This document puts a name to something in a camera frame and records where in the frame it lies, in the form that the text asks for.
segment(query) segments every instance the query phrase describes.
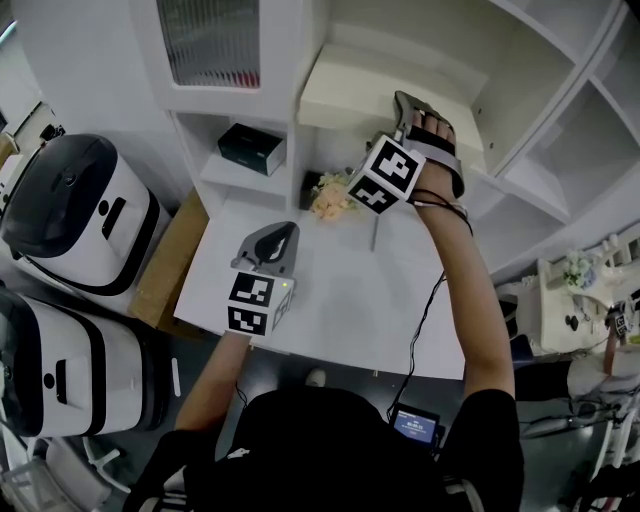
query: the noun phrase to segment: small screen device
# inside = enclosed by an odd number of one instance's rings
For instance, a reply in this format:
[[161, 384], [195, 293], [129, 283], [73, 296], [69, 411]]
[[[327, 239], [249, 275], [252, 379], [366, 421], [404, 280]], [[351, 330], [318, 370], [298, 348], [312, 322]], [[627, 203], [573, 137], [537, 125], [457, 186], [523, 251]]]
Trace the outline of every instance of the small screen device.
[[396, 404], [391, 416], [391, 425], [405, 437], [424, 446], [436, 445], [440, 416], [415, 407]]

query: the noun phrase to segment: white wall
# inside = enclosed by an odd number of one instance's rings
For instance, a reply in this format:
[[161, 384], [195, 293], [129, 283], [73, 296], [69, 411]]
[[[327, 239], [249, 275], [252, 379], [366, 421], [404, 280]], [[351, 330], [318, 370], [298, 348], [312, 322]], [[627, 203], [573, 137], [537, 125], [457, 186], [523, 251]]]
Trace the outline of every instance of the white wall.
[[612, 233], [640, 222], [640, 164], [612, 193], [581, 218], [558, 231], [509, 267], [496, 273], [502, 283], [528, 269], [538, 258], [556, 261], [571, 249], [588, 249]]
[[13, 0], [17, 33], [69, 133], [104, 135], [168, 208], [191, 189], [178, 139], [154, 102], [128, 0]]
[[14, 30], [0, 46], [0, 111], [11, 134], [31, 113], [42, 94]]

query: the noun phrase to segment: display screen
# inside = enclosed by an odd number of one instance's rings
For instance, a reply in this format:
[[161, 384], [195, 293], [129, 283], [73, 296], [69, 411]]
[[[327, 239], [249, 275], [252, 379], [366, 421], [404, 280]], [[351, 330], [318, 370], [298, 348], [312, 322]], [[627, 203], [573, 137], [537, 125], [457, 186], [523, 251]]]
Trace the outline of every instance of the display screen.
[[423, 418], [416, 414], [398, 410], [393, 428], [409, 439], [415, 439], [425, 444], [432, 444], [436, 431], [436, 422], [430, 418]]

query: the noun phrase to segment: white table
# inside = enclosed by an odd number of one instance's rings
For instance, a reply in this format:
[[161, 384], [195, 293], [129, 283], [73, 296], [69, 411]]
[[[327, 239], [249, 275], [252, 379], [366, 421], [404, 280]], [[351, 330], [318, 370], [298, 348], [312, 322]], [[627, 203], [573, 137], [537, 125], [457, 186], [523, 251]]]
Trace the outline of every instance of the white table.
[[[415, 212], [380, 218], [371, 251], [373, 216], [355, 213], [336, 224], [308, 212], [297, 219], [227, 198], [202, 237], [175, 316], [215, 333], [226, 326], [229, 264], [250, 233], [295, 220], [300, 243], [291, 310], [256, 346], [394, 373], [409, 370], [409, 343], [442, 272], [426, 228]], [[415, 348], [415, 375], [461, 379], [464, 358], [453, 326], [446, 282], [431, 305]]]

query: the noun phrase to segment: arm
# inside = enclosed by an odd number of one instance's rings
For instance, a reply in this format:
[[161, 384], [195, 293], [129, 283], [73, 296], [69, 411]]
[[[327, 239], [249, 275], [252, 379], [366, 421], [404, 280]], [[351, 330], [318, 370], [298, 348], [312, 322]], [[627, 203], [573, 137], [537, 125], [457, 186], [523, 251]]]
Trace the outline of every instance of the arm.
[[176, 430], [222, 430], [250, 340], [224, 333], [178, 413]]
[[[428, 117], [425, 129], [451, 140], [441, 123]], [[417, 188], [436, 192], [454, 202], [451, 175], [437, 164], [425, 165]], [[420, 193], [417, 199], [433, 201]], [[444, 208], [418, 208], [431, 234], [447, 277], [453, 320], [466, 359], [465, 395], [499, 389], [515, 396], [509, 335], [493, 283], [469, 228]]]
[[613, 375], [613, 358], [615, 357], [617, 344], [618, 344], [618, 340], [616, 336], [616, 328], [614, 325], [611, 325], [609, 327], [609, 338], [607, 339], [607, 348], [604, 351], [604, 373], [606, 373], [609, 377]]

